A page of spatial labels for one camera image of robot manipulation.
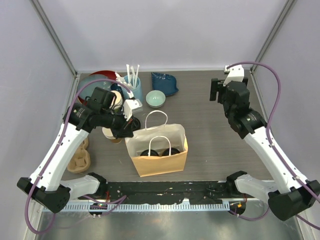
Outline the dark blue leaf-shaped plate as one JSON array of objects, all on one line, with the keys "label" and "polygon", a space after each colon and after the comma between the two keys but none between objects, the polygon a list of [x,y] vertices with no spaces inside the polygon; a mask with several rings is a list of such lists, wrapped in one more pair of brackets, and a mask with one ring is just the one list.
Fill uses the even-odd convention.
[{"label": "dark blue leaf-shaped plate", "polygon": [[179,91],[177,79],[167,73],[152,72],[151,83],[153,90],[161,91],[165,96],[175,95]]}]

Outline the red round plate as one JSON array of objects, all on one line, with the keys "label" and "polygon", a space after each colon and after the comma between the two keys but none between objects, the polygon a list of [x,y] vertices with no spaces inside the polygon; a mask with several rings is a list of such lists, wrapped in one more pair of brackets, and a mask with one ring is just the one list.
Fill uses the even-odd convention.
[{"label": "red round plate", "polygon": [[[81,79],[77,86],[77,92],[87,83],[92,82],[93,80],[99,80],[99,79],[110,79],[113,81],[116,81],[116,75],[114,71],[111,70],[101,70],[94,73],[91,73],[90,75],[84,77]],[[111,85],[114,84],[113,82],[109,81],[99,81],[92,83],[91,85],[87,86],[78,96],[78,101],[83,104],[86,97],[90,97],[96,87],[99,87],[101,89],[112,91]]]}]

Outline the light blue straw holder cup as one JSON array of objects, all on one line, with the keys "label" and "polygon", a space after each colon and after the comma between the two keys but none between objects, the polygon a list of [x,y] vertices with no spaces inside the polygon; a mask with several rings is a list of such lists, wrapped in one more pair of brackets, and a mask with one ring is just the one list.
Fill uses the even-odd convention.
[{"label": "light blue straw holder cup", "polygon": [[[127,90],[124,87],[121,87],[122,89],[122,93],[123,93],[123,97],[125,100],[129,99],[129,95]],[[141,103],[143,103],[143,92],[142,92],[142,86],[141,86],[141,81],[140,78],[137,78],[137,82],[136,82],[136,88],[131,90],[133,92],[133,95],[136,99],[140,100]]]}]

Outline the cardboard cup carrier stack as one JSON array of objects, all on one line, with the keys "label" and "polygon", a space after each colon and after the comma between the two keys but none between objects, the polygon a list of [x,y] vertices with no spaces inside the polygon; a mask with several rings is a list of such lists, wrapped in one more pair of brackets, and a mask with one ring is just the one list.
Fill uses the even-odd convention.
[{"label": "cardboard cup carrier stack", "polygon": [[85,172],[91,165],[90,154],[87,151],[89,146],[89,139],[85,138],[83,142],[78,146],[70,162],[67,165],[67,170],[70,173],[78,174]]}]

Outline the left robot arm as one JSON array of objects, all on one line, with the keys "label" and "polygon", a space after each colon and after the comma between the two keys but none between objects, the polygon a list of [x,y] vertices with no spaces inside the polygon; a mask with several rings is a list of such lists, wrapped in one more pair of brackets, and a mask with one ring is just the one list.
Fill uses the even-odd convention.
[{"label": "left robot arm", "polygon": [[74,103],[63,117],[59,133],[39,167],[22,177],[17,187],[52,213],[59,213],[70,200],[93,196],[100,200],[107,192],[107,180],[89,173],[84,177],[63,181],[62,176],[81,143],[96,127],[110,129],[116,138],[131,138],[133,113],[142,103],[131,93],[120,111],[112,108],[113,92],[96,87],[86,103]]}]

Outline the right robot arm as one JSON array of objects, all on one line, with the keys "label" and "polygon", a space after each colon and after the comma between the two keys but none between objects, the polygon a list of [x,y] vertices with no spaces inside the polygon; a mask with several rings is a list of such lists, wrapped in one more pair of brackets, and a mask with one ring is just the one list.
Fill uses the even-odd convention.
[{"label": "right robot arm", "polygon": [[233,198],[247,194],[266,203],[271,212],[285,221],[313,206],[320,194],[317,180],[308,180],[283,153],[267,123],[259,112],[250,107],[248,80],[231,81],[213,78],[210,101],[222,104],[230,127],[259,156],[273,178],[266,182],[253,178],[245,171],[227,177],[226,193]]}]

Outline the black lid stack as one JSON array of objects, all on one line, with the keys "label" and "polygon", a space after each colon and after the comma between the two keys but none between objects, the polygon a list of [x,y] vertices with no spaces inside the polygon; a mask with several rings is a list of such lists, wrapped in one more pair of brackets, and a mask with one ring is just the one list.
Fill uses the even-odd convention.
[{"label": "black lid stack", "polygon": [[131,130],[134,132],[134,131],[137,131],[137,130],[140,130],[141,129],[141,122],[138,118],[136,117],[133,117],[132,118],[132,121],[131,121]]}]

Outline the green paper cup stack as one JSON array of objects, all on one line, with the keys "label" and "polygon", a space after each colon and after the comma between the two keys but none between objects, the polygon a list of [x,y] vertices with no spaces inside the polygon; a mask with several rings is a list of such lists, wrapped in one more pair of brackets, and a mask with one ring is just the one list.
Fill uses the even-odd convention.
[{"label": "green paper cup stack", "polygon": [[115,97],[112,100],[112,104],[111,107],[113,107],[114,109],[118,109],[122,106],[123,104],[123,98],[120,92],[116,91],[116,90],[112,90],[112,93],[115,94]]}]

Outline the pale green ceramic bowl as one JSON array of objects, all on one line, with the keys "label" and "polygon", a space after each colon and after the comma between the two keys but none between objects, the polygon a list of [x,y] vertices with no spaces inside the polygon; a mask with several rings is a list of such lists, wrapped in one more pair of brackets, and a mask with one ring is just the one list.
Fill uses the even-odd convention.
[{"label": "pale green ceramic bowl", "polygon": [[160,90],[150,91],[146,97],[146,103],[152,108],[160,108],[164,105],[166,101],[165,94]]}]

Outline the brown paper cup stack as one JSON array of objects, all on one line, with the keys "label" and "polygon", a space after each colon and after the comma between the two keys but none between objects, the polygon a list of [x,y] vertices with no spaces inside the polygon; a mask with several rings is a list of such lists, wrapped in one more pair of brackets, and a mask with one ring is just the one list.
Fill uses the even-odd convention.
[{"label": "brown paper cup stack", "polygon": [[102,133],[103,135],[108,139],[110,140],[113,144],[119,144],[122,139],[121,138],[116,138],[113,133],[112,133],[112,130],[110,128],[105,128],[103,127],[102,128]]}]

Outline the brown paper bag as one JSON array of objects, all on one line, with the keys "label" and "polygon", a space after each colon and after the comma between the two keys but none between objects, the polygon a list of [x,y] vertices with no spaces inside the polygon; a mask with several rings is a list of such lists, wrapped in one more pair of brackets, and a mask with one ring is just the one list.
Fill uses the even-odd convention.
[{"label": "brown paper bag", "polygon": [[[168,124],[147,127],[133,132],[133,137],[125,138],[125,145],[135,169],[140,177],[181,172],[185,168],[188,155],[188,142],[185,128],[181,124]],[[167,148],[176,148],[179,154],[162,156]],[[159,156],[140,156],[144,150],[155,150]]]}]

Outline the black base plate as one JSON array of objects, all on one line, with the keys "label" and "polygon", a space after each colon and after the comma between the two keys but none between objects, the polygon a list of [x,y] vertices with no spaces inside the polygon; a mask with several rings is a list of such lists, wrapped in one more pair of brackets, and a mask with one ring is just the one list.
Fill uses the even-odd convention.
[{"label": "black base plate", "polygon": [[230,190],[219,181],[133,181],[109,182],[102,195],[90,195],[96,200],[115,201],[126,195],[124,204],[174,205],[184,199],[192,205],[220,204],[223,199],[249,199],[252,196]]}]

